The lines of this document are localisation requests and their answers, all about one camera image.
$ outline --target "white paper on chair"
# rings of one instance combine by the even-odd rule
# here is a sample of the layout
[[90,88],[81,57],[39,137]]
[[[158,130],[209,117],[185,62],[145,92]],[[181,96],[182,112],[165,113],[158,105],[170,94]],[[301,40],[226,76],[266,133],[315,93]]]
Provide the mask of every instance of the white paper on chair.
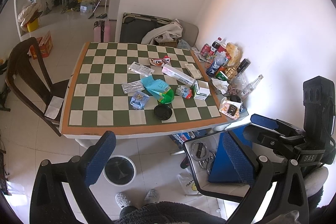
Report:
[[51,119],[55,119],[62,107],[63,101],[63,98],[53,96],[44,115]]

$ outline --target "chair seat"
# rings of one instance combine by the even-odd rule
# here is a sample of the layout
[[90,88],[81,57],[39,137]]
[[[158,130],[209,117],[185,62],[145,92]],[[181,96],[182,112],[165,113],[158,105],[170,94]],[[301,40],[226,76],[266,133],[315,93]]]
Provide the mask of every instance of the chair seat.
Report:
[[[52,88],[50,90],[50,93],[51,93],[51,97],[50,97],[50,100],[53,98],[53,96],[56,96],[56,97],[60,97],[60,98],[64,98],[65,97],[65,93],[67,92],[67,88],[68,88],[68,83],[69,83],[69,80],[64,80],[64,81],[61,81],[61,82],[57,82],[55,84],[52,85]],[[45,110],[44,110],[44,114],[47,110],[49,105],[46,106]],[[60,121],[61,121],[61,113],[62,113],[62,108],[63,108],[63,104],[56,116],[55,119],[51,119],[47,116],[45,116],[45,118],[49,121],[51,121],[52,123],[54,124],[59,124]]]

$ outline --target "tiled floor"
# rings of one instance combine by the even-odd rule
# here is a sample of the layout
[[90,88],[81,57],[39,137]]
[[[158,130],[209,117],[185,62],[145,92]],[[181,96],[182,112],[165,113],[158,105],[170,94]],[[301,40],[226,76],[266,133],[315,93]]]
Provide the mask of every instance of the tiled floor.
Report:
[[[58,82],[70,77],[83,44],[93,40],[92,29],[95,18],[88,20],[87,15],[75,12],[64,15],[51,13],[46,17],[41,25],[47,23],[50,25],[41,27],[30,35],[38,37],[48,30],[51,31],[54,47],[44,62],[52,81]],[[38,71],[36,60],[31,63]],[[42,100],[19,77],[16,83],[37,107],[44,107]],[[12,195],[8,196],[8,201],[26,224],[29,223],[30,198],[41,161],[49,159],[52,163],[65,162],[73,155],[82,155],[85,148],[73,139],[58,137],[43,120],[18,101],[13,93],[9,94],[6,104],[11,108],[11,112],[0,112],[0,129],[1,140],[7,151],[5,168],[10,174],[8,184]],[[159,191],[161,201],[185,203],[220,216],[220,213],[216,213],[218,209],[216,199],[184,195],[176,177],[183,171],[179,164],[184,155],[170,156],[170,153],[177,149],[168,136],[117,140],[113,154],[131,158],[137,169],[135,180],[127,187],[115,187],[101,174],[97,183],[90,186],[111,219],[117,219],[120,213],[120,208],[114,200],[117,192],[126,191],[134,203],[141,206],[146,192],[151,188]],[[68,185],[64,184],[64,188],[77,219],[85,223]]]

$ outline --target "clear glass bottle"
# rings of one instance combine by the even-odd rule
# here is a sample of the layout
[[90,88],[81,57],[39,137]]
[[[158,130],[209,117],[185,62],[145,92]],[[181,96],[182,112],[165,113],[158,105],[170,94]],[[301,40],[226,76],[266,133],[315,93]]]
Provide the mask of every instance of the clear glass bottle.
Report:
[[241,100],[245,100],[252,91],[255,90],[255,88],[257,87],[257,85],[259,84],[259,82],[264,78],[264,76],[259,75],[258,78],[256,78],[256,80],[254,80],[253,82],[249,83],[246,88],[244,88],[244,90],[241,92]]

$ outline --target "checkered tablecloth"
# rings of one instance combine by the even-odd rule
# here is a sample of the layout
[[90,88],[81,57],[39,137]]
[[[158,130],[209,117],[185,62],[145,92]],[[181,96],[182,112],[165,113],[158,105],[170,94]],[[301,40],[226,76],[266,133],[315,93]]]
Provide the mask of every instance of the checkered tablecloth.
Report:
[[130,134],[132,131],[147,133],[146,130],[162,132],[163,127],[168,128],[170,125],[177,129],[178,124],[182,123],[198,122],[197,125],[199,125],[202,121],[222,119],[212,95],[205,101],[184,99],[175,95],[172,103],[168,104],[173,110],[173,115],[167,121],[161,121],[154,115],[153,109],[159,102],[147,90],[143,92],[148,94],[150,99],[144,110],[132,108],[129,102],[133,94],[125,94],[121,85],[143,77],[128,69],[134,61],[153,69],[154,80],[164,80],[174,91],[177,85],[182,85],[172,77],[164,75],[161,67],[152,66],[149,63],[148,58],[163,58],[166,55],[171,58],[172,67],[187,75],[189,73],[184,68],[184,64],[193,63],[199,69],[188,50],[131,43],[85,45],[66,97],[62,133],[78,133],[80,131],[78,128],[82,128],[85,133],[99,132],[99,128],[109,128],[112,131],[124,129]]

